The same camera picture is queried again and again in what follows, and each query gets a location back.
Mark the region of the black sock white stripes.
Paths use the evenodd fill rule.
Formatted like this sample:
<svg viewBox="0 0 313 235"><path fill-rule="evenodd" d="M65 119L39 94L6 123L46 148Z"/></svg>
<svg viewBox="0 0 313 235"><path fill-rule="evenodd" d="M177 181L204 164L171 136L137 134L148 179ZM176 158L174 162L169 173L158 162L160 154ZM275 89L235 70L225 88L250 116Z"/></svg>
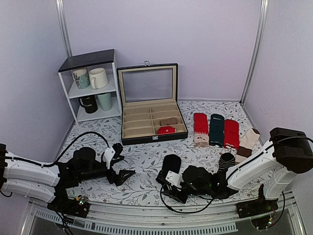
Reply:
<svg viewBox="0 0 313 235"><path fill-rule="evenodd" d="M175 154L166 155L163 160L160 171L173 171L179 173L181 167L181 158Z"/></svg>

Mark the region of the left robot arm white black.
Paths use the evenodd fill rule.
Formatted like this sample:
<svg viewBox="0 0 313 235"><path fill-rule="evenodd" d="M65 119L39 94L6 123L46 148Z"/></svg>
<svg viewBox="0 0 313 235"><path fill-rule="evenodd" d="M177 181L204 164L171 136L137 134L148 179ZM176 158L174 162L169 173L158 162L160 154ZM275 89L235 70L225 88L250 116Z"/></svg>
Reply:
<svg viewBox="0 0 313 235"><path fill-rule="evenodd" d="M92 148L82 147L66 163L49 164L18 157L1 144L0 189L52 203L61 212L69 212L73 203L68 198L68 188L98 178L107 178L110 184L120 186L135 174L134 170L113 170L115 163L124 160L122 149L122 145L114 144L98 160Z"/></svg>

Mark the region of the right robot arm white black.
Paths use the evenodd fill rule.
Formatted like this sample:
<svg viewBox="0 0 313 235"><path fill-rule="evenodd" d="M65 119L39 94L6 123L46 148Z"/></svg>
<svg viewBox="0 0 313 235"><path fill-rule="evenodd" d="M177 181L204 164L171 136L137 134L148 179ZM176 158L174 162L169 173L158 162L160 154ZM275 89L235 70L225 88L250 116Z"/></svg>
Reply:
<svg viewBox="0 0 313 235"><path fill-rule="evenodd" d="M235 164L235 156L230 152L222 154L214 174L193 165L180 173L181 158L167 155L156 179L161 184L160 197L168 196L182 204L190 195L203 199L209 196L209 202L227 199L250 181L274 170L253 202L255 212L264 213L298 174L313 168L312 142L304 132L276 127L271 130L270 139L242 162Z"/></svg>

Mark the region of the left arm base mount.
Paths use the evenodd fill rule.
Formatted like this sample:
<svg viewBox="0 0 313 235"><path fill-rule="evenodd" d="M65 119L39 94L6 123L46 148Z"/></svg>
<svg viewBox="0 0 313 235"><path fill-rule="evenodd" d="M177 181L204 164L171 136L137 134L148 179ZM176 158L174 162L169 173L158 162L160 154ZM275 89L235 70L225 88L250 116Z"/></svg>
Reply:
<svg viewBox="0 0 313 235"><path fill-rule="evenodd" d="M56 197L47 204L47 208L60 214L86 218L89 213L90 203L83 196L75 199Z"/></svg>

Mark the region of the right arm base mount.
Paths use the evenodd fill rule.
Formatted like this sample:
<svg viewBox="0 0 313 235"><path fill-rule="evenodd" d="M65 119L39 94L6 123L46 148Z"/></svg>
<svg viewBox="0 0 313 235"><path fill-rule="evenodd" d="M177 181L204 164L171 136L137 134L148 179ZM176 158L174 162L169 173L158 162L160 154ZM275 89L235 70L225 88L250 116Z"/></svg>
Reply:
<svg viewBox="0 0 313 235"><path fill-rule="evenodd" d="M276 223L278 209L277 200L255 199L236 204L236 211L239 218L247 218L267 213L265 217L258 217L251 220L257 230L266 230Z"/></svg>

